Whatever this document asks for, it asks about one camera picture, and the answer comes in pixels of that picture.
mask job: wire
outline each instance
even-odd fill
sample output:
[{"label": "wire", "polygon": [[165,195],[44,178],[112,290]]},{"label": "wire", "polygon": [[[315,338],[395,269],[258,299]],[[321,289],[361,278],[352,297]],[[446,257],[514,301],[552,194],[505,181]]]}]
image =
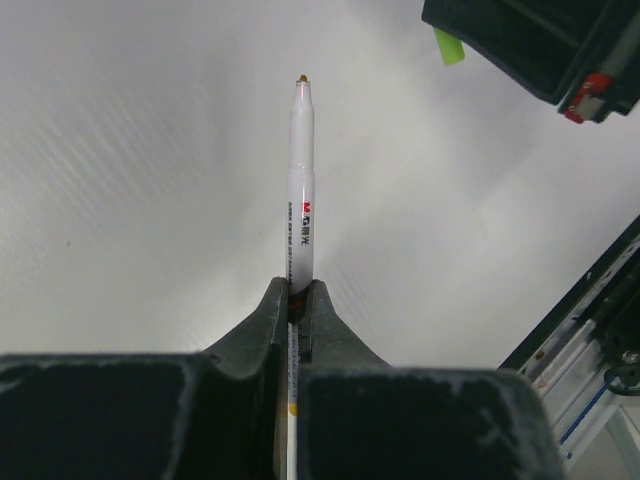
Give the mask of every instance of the wire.
[{"label": "wire", "polygon": [[607,390],[622,397],[640,397],[640,387],[624,387],[613,385],[613,382],[620,379],[620,374],[616,367],[610,368],[604,372],[604,383]]}]

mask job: marker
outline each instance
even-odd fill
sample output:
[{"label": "marker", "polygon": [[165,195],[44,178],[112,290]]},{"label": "marker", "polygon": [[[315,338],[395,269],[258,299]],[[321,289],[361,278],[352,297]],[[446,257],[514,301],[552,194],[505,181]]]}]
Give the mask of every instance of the marker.
[{"label": "marker", "polygon": [[[290,317],[300,318],[291,300],[313,280],[313,216],[315,176],[313,173],[313,105],[311,84],[306,75],[296,82],[296,93],[289,119],[289,174],[287,176],[287,282]],[[298,326],[288,324],[289,441],[288,478],[295,478],[295,417],[298,396]]]}]

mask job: green sticky note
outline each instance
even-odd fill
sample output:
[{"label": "green sticky note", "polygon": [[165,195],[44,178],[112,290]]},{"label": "green sticky note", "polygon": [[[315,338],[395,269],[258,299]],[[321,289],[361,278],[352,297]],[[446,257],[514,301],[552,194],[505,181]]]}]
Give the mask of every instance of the green sticky note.
[{"label": "green sticky note", "polygon": [[437,28],[434,28],[433,31],[436,34],[442,61],[445,65],[453,65],[464,60],[464,48],[460,40]]}]

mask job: red object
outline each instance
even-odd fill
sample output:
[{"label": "red object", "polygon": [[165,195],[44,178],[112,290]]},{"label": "red object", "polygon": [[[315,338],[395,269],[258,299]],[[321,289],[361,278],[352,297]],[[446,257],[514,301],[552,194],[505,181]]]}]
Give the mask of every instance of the red object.
[{"label": "red object", "polygon": [[590,73],[589,75],[587,75],[587,78],[585,78],[584,82],[582,82],[580,90],[578,90],[576,96],[573,97],[573,100],[571,100],[571,103],[569,104],[567,111],[564,113],[564,116],[576,123],[584,122],[585,119],[576,113],[576,110],[580,103],[582,103],[582,101],[588,95],[604,92],[607,88],[609,88],[609,85],[611,85],[612,81],[613,78],[611,78],[609,75],[605,75],[604,73]]}]

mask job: pen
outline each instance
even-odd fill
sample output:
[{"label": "pen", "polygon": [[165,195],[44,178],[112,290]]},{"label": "pen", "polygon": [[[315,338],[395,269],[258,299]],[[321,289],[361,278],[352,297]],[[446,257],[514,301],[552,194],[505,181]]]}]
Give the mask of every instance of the pen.
[{"label": "pen", "polygon": [[313,280],[313,216],[315,176],[313,173],[313,105],[311,84],[305,75],[296,82],[296,93],[289,119],[289,174],[287,176],[287,282],[290,315],[288,323],[288,465],[295,475],[295,417],[298,382],[298,311],[291,300]]}]

